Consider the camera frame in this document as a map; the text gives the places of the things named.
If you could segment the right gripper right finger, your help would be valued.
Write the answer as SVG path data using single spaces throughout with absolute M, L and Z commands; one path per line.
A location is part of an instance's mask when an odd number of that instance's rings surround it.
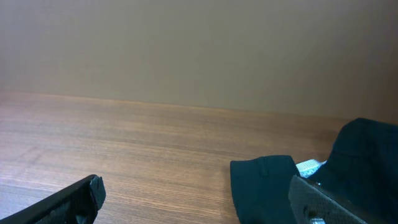
M 378 219 L 348 200 L 299 176 L 290 181 L 289 201 L 299 224 L 372 224 Z

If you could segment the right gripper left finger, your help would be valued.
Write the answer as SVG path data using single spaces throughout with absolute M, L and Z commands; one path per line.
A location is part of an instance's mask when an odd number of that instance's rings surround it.
M 103 179 L 91 174 L 1 220 L 1 224 L 93 224 L 106 198 Z

